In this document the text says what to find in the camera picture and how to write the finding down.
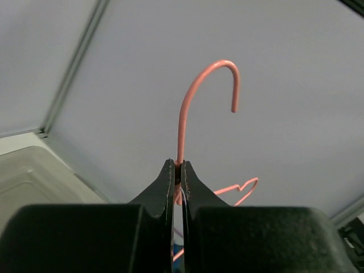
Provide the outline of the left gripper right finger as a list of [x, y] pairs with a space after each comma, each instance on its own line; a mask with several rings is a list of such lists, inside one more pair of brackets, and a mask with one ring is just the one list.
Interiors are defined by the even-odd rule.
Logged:
[[356, 272], [330, 219], [307, 207], [230, 206], [181, 165], [186, 272]]

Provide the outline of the blue plaid shirt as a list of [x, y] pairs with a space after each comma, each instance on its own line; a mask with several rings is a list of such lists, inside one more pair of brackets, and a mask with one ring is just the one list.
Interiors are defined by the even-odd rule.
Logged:
[[183, 249], [184, 249], [183, 245], [178, 245], [177, 243], [173, 244], [173, 264], [172, 264], [173, 273], [185, 272]]

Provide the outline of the pink wire hanger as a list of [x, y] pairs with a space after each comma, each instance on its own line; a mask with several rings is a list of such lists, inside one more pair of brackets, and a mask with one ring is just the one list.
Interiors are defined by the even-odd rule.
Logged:
[[[180, 113], [179, 113], [179, 121], [178, 121], [178, 129], [177, 129], [177, 156], [175, 160], [176, 167], [176, 178], [181, 178], [181, 170], [182, 163], [185, 160], [185, 153], [187, 150], [187, 125], [189, 124], [189, 120], [196, 116], [197, 111], [191, 110], [192, 106], [196, 106], [197, 104], [193, 102], [194, 97], [197, 95], [197, 92], [203, 82], [212, 74], [214, 71], [218, 69], [229, 69], [232, 73], [232, 98], [231, 98], [231, 107], [230, 112], [236, 113], [239, 107], [239, 95], [241, 88], [241, 75], [238, 67], [234, 62], [227, 59], [217, 60], [211, 64], [209, 64], [206, 68], [204, 68], [192, 81], [190, 87], [188, 88], [184, 99], [181, 104]], [[235, 204], [234, 206], [238, 206], [242, 204], [256, 189], [258, 185], [259, 179], [257, 177], [252, 178], [242, 184], [233, 184], [228, 187], [221, 188], [219, 190], [214, 191], [214, 194], [219, 196], [224, 193], [239, 191], [243, 192], [247, 189], [247, 187], [251, 187]]]

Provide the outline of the clear plastic bin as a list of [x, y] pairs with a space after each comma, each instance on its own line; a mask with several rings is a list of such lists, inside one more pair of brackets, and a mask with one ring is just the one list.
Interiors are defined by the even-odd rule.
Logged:
[[31, 146], [1, 155], [1, 230], [26, 205], [104, 202], [45, 148]]

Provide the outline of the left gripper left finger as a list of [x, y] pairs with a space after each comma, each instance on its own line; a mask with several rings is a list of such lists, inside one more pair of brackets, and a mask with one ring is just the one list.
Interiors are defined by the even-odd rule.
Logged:
[[36, 204], [1, 235], [2, 272], [171, 272], [175, 165], [126, 204]]

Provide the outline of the right aluminium frame post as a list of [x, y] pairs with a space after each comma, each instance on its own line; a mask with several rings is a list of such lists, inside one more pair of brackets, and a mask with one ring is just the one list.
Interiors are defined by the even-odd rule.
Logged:
[[109, 3], [109, 0], [99, 0], [95, 2], [89, 19], [82, 30], [76, 48], [59, 83], [55, 97], [52, 100], [42, 125], [36, 132], [40, 139], [45, 139], [49, 136], [60, 112], [62, 111], [64, 102], [71, 89], [79, 67], [85, 54], [87, 53], [89, 45], [97, 31], [97, 28]]

